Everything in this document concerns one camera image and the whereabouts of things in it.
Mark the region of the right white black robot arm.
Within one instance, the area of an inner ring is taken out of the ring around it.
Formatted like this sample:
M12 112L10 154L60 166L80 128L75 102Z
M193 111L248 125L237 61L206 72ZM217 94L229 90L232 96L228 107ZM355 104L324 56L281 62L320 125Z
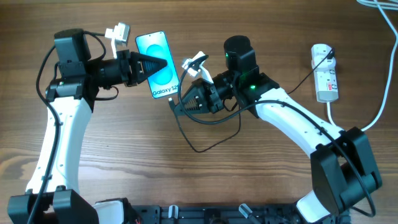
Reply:
M339 220L361 200L382 186L368 137L359 128L334 126L295 102L274 80L260 72L250 40L243 35L224 43L226 71L211 77L199 52L183 61L185 74L195 77L186 93L171 104L175 116L197 121L199 114L217 113L235 98L240 111L250 111L288 136L310 158L312 190L287 206L287 214L265 215L266 220L318 223Z

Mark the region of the turquoise screen Galaxy smartphone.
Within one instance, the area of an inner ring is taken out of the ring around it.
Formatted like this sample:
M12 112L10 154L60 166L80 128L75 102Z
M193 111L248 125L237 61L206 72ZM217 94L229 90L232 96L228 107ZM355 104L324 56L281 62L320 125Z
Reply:
M144 62L144 68L152 73L148 84L152 97L163 98L178 92L179 79L164 31L137 36L136 45L139 53L162 61Z

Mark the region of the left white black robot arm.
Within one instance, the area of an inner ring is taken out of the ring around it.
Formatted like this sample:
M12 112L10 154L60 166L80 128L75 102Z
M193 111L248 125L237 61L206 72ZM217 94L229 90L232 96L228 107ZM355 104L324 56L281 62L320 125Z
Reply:
M100 89L136 86L167 66L158 57L115 50L112 59L93 58L83 29L54 36L55 75L39 93L48 110L37 167L22 195L9 199L13 223L141 223L126 198L89 204L79 193L78 167L83 137Z

